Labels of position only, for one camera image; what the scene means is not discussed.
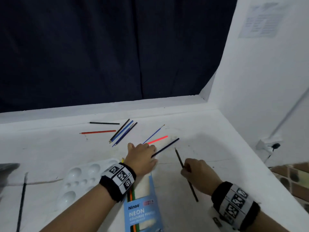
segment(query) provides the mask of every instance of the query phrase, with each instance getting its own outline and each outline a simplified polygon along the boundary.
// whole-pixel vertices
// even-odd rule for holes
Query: dark curtain
[[[0,0],[0,112],[198,94],[237,0]]]

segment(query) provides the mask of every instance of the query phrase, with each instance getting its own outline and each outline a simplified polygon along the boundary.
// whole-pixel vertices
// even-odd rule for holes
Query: orange pencil
[[[164,138],[167,138],[167,137],[168,137],[168,136],[164,136],[164,137],[158,138],[158,139],[156,139],[156,140],[154,140],[154,141],[152,141],[152,142],[147,142],[147,143],[150,145],[150,144],[152,144],[152,143],[154,143],[154,142],[160,141],[160,140],[162,140],[162,139],[164,139]]]
[[[106,131],[96,131],[96,132],[83,132],[79,134],[98,134],[98,133],[110,133],[110,132],[116,132],[116,130],[106,130]]]

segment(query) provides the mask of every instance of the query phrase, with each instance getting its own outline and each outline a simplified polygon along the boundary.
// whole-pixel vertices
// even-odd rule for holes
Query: ninso pencil box
[[[125,232],[163,232],[152,175],[129,190],[124,202]]]

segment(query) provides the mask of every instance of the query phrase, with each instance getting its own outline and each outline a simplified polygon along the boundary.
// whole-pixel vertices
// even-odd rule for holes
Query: wristband
[[[135,179],[136,174],[133,169],[124,163],[119,163],[103,172],[100,184],[107,189],[113,200],[120,202]]]
[[[252,225],[260,206],[240,187],[221,183],[211,196],[215,210],[234,228],[243,231]]]

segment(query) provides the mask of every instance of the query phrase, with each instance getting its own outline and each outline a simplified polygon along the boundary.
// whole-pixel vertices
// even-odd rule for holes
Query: paint palette
[[[63,180],[57,199],[57,209],[65,210],[72,203],[95,187],[108,167],[119,163],[117,159],[101,160],[71,168]]]

